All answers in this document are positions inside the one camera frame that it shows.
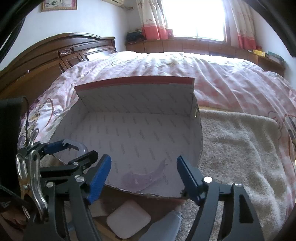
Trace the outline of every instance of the window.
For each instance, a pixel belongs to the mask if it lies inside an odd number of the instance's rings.
[[[162,0],[167,28],[175,37],[225,41],[223,0]]]

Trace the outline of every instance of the pink comforter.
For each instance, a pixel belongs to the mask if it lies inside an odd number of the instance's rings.
[[[194,77],[200,106],[267,116],[278,123],[280,158],[287,176],[287,215],[296,196],[296,90],[272,72],[242,59],[187,53],[138,54],[120,52],[83,62],[61,74],[30,112],[29,133],[39,128],[37,140],[50,133],[78,100],[74,86],[97,80],[140,75]],[[24,141],[24,124],[19,144]]]

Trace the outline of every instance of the picture frame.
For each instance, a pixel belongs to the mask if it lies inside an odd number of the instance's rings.
[[[42,2],[42,12],[53,10],[77,10],[77,0],[45,0]]]

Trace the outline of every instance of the cabinet drawer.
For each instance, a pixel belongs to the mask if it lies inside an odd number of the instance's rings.
[[[183,40],[182,41],[183,49],[196,49],[208,51],[208,42],[202,40]]]
[[[235,48],[220,44],[220,43],[209,43],[209,52],[219,53],[223,56],[235,58]]]
[[[248,60],[248,51],[242,50],[242,49],[237,49],[236,53],[235,53],[235,57]]]
[[[197,54],[207,54],[209,55],[209,51],[207,50],[198,50],[198,49],[183,49],[184,53],[197,53]]]
[[[275,72],[284,77],[285,67],[268,58],[258,56],[258,66],[265,71]]]
[[[66,56],[62,57],[62,60],[68,69],[78,63],[83,62],[83,59],[81,58],[80,54],[78,54],[78,53],[66,55]]]
[[[98,59],[112,53],[116,53],[116,51],[113,48],[101,49],[101,50],[98,48],[98,49],[82,51],[80,52],[80,55],[82,56],[82,58],[85,58],[85,61],[86,61],[86,60]]]
[[[163,53],[163,42],[144,42],[145,53]]]
[[[182,41],[181,40],[166,40],[163,41],[164,52],[182,52]]]
[[[134,51],[136,53],[145,53],[144,50],[144,43],[138,43],[138,44],[127,44],[126,45],[127,51]]]
[[[258,65],[259,56],[253,53],[248,53],[248,61]]]

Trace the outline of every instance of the wooden shelf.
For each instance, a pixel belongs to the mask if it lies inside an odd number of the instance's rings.
[[[284,76],[285,72],[285,67],[283,65],[267,57],[229,46],[226,43],[200,39],[176,38],[145,41],[135,44],[126,44],[126,50],[137,53],[185,52],[241,58],[260,66],[263,70],[272,71],[281,76]]]

